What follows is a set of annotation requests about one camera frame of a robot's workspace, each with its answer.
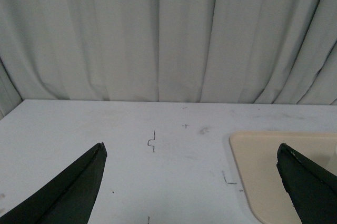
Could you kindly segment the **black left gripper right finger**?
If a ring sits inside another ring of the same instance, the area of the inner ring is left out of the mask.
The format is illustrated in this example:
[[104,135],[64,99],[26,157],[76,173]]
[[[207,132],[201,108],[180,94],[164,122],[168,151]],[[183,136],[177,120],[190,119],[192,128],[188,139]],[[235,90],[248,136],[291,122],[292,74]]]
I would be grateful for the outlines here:
[[285,143],[276,167],[302,223],[336,223],[336,175]]

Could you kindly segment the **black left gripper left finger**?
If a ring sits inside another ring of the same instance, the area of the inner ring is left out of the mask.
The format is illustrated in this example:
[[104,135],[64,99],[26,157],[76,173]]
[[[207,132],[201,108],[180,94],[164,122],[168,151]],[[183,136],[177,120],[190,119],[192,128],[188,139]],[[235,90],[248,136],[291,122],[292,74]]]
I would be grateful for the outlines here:
[[1,217],[1,223],[88,223],[107,151],[98,143],[36,193]]

